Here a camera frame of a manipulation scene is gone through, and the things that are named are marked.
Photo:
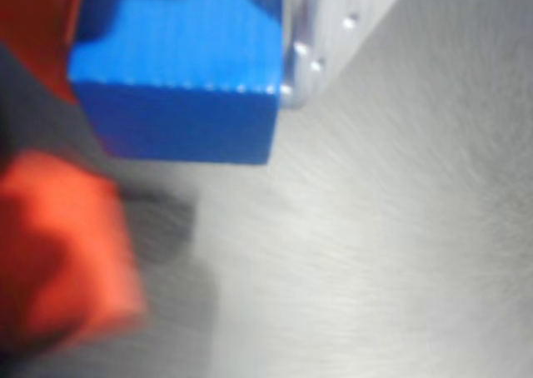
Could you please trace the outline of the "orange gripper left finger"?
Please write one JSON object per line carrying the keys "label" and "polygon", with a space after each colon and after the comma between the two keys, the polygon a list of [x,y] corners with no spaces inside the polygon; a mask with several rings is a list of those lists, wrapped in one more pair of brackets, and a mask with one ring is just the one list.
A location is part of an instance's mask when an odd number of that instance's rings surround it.
{"label": "orange gripper left finger", "polygon": [[1,0],[1,44],[53,95],[75,104],[67,78],[82,0]]}

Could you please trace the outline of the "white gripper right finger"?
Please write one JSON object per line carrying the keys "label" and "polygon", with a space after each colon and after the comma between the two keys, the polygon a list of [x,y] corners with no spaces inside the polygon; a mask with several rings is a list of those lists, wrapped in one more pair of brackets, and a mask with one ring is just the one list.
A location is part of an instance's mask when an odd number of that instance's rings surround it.
{"label": "white gripper right finger", "polygon": [[297,109],[325,90],[398,0],[283,0],[281,106]]}

